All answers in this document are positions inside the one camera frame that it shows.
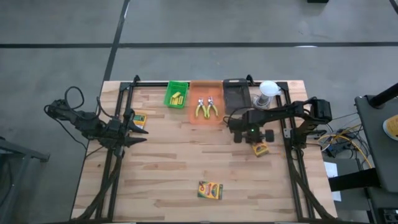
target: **wooden table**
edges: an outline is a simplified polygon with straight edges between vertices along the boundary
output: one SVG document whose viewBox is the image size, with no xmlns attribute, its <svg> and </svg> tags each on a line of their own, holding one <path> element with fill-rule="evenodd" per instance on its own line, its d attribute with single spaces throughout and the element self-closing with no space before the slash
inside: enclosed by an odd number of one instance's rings
<svg viewBox="0 0 398 224">
<path fill-rule="evenodd" d="M 104 82 L 101 102 L 109 114 L 114 113 L 119 84 Z M 303 81 L 288 84 L 292 101 L 307 99 Z M 149 134 L 146 142 L 125 148 L 114 221 L 296 221 L 280 123 L 264 126 L 274 130 L 275 142 L 269 143 L 270 154 L 257 158 L 248 144 L 233 142 L 225 125 L 195 126 L 189 123 L 186 108 L 166 107 L 165 90 L 134 88 L 132 107 L 148 114 L 144 129 Z M 250 92 L 258 94 L 258 87 L 250 87 Z M 98 147 L 93 141 L 88 152 Z M 304 151 L 310 189 L 336 216 L 319 147 L 308 145 Z M 106 149 L 102 149 L 85 161 L 72 217 L 79 216 L 100 190 L 105 157 Z M 223 184 L 223 199 L 198 198 L 199 180 Z M 306 214 L 302 192 L 300 197 Z"/>
</svg>

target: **green plastic container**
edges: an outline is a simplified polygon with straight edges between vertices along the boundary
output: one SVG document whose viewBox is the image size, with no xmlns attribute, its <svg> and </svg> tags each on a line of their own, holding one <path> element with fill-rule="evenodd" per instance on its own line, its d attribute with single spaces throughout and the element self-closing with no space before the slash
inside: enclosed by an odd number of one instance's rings
<svg viewBox="0 0 398 224">
<path fill-rule="evenodd" d="M 171 105 L 170 104 L 170 99 L 171 99 L 172 95 L 174 95 L 176 92 L 180 92 L 181 96 L 184 97 L 184 99 L 182 101 L 182 105 Z M 166 95 L 164 97 L 164 105 L 166 105 L 168 107 L 182 109 L 185 105 L 185 100 L 187 99 L 187 93 L 188 93 L 188 83 L 169 81 L 169 84 L 167 85 Z"/>
</svg>

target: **concrete floor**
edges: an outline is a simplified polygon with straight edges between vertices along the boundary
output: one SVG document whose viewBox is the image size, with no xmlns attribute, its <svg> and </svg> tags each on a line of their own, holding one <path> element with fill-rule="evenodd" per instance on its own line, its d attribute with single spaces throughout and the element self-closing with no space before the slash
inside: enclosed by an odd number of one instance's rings
<svg viewBox="0 0 398 224">
<path fill-rule="evenodd" d="M 0 44 L 112 43 L 122 4 L 0 0 Z M 131 0 L 121 42 L 395 41 L 396 20 L 388 0 Z M 71 85 L 94 110 L 109 52 L 0 49 L 0 136 L 51 153 L 47 164 L 30 165 L 14 223 L 69 219 L 84 151 L 42 110 Z M 396 58 L 396 47 L 119 49 L 111 80 L 305 80 L 308 95 L 330 101 L 337 117 L 355 111 L 355 96 L 396 83 Z"/>
</svg>

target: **yellow pliers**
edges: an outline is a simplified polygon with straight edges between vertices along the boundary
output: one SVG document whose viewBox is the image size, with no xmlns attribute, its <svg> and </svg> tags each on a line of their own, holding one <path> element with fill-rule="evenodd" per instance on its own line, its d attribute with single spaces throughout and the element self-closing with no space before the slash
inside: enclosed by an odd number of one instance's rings
<svg viewBox="0 0 398 224">
<path fill-rule="evenodd" d="M 203 113 L 205 114 L 205 118 L 208 118 L 208 113 L 207 110 L 205 108 L 205 104 L 203 103 L 203 98 L 199 98 L 198 100 L 198 106 L 197 106 L 197 110 L 195 111 L 195 117 L 197 118 L 199 115 L 199 110 L 200 108 L 202 108 Z"/>
<path fill-rule="evenodd" d="M 212 96 L 209 96 L 208 102 L 209 106 L 207 107 L 207 118 L 210 118 L 210 108 L 213 108 L 214 112 L 216 113 L 216 116 L 218 116 L 218 110 L 217 107 L 214 105 Z"/>
</svg>

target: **black tray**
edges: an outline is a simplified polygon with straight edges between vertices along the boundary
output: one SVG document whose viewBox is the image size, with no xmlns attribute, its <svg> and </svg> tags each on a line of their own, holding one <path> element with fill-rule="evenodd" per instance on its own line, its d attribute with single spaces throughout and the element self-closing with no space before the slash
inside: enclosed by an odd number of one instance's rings
<svg viewBox="0 0 398 224">
<path fill-rule="evenodd" d="M 251 106 L 248 81 L 244 78 L 229 78 L 223 80 L 225 113 L 231 114 L 234 110 Z"/>
</svg>

